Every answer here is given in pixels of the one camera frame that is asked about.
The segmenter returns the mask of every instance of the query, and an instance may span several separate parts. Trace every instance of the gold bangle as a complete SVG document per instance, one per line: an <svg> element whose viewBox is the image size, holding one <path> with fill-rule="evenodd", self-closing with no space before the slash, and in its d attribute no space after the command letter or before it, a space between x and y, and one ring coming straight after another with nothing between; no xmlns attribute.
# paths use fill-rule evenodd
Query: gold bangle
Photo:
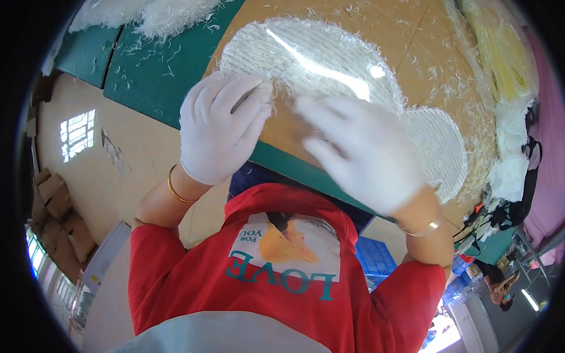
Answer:
<svg viewBox="0 0 565 353"><path fill-rule="evenodd" d="M167 181L169 183L169 190L172 192L172 194L177 198L177 200L179 200L180 202L184 202L184 203L194 203L198 200L194 200L194 201L188 201L183 199L182 197L180 197L176 191L173 189L173 184L171 183L171 174L173 172L173 169L175 169L175 167L177 166L177 164L173 165L173 167L171 168L171 170L169 171L169 177L167 178Z"/></svg>

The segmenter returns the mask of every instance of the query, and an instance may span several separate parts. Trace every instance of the black bag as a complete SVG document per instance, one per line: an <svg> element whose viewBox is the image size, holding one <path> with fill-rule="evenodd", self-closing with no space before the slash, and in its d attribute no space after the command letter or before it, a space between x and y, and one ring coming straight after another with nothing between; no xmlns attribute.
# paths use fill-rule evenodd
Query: black bag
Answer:
<svg viewBox="0 0 565 353"><path fill-rule="evenodd" d="M534 140L533 137L529 137L529 141L526 146L529 147L528 159L532 157L533 150L537 146L540 147L540 161L535 169L528 170L526 173L526 178L524 179L524 195L521 201L512 202L508 206L508 212L506 212L504 206L499 207L495 212L504 212L505 220L509 220L510 224L505 224L500 226L500 230L506 230L508 228L515 227L524 222L525 218L528 216L530 209L532 208L533 194L536 190L537 183L537 172L540 168L541 159L543 157L543 150L541 148L541 143Z"/></svg>

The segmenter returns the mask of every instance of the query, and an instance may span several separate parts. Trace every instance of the window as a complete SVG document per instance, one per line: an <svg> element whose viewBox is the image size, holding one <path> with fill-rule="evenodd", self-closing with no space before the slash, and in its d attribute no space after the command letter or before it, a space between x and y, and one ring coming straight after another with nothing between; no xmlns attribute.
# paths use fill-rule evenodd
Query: window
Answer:
<svg viewBox="0 0 565 353"><path fill-rule="evenodd" d="M70 118L61 123L61 147L63 162L68 162L78 153L94 146L94 116L96 109Z"/></svg>
<svg viewBox="0 0 565 353"><path fill-rule="evenodd" d="M61 273L59 283L57 284L57 294L63 304L72 311L76 305L77 290L75 285Z"/></svg>
<svg viewBox="0 0 565 353"><path fill-rule="evenodd" d="M32 263L33 275L35 276L35 278L37 278L37 275L41 267L43 266L47 255L45 255L45 250L43 250L43 248L39 244L37 235L32 232L31 228L28 228L26 230L25 236L28 241L28 254L29 260Z"/></svg>

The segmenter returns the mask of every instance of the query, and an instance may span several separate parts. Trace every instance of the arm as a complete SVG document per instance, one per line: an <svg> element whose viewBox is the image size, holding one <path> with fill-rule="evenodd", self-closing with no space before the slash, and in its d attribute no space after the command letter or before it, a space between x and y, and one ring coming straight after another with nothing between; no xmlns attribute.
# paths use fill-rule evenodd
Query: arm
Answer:
<svg viewBox="0 0 565 353"><path fill-rule="evenodd" d="M438 264L444 269L446 278L449 278L453 265L453 240L449 222L444 218L432 188L425 186L407 206L396 211L393 216L410 233L425 232L431 222L439 222L440 226L424 237L406 236L408 254L402 263L418 261L423 264Z"/></svg>
<svg viewBox="0 0 565 353"><path fill-rule="evenodd" d="M171 185L182 199L190 201L198 200L212 187L189 177L180 165L171 173ZM193 204L179 201L169 190L168 181L163 180L137 205L132 230L145 224L176 228Z"/></svg>
<svg viewBox="0 0 565 353"><path fill-rule="evenodd" d="M504 286L507 286L507 289L510 289L510 287L518 280L518 278L516 277L515 274L512 274L512 276L508 277L507 279L505 279L504 281L497 283L494 286L494 291L498 292L500 291Z"/></svg>
<svg viewBox="0 0 565 353"><path fill-rule="evenodd" d="M253 93L231 113L250 90ZM221 72L190 90L180 109L180 165L171 172L172 188L180 198L198 200L249 159L271 115L271 91L260 77L225 77ZM141 200L132 228L154 224L176 229L193 204L178 200L164 180Z"/></svg>
<svg viewBox="0 0 565 353"><path fill-rule="evenodd" d="M304 147L343 191L377 214L394 216L409 233L439 223L424 237L407 236L405 261L437 264L448 277L454 251L449 227L396 114L346 97L301 97L295 110L332 142L311 137Z"/></svg>

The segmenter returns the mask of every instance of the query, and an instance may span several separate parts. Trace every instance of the fluorescent light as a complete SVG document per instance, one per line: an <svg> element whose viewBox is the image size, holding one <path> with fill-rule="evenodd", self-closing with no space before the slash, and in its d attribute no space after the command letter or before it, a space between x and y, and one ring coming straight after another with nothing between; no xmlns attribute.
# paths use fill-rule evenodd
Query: fluorescent light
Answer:
<svg viewBox="0 0 565 353"><path fill-rule="evenodd" d="M530 305L535 311L539 311L540 307L537 305L536 301L533 300L532 296L526 291L526 289L522 289L522 294L526 297L526 299L530 302Z"/></svg>

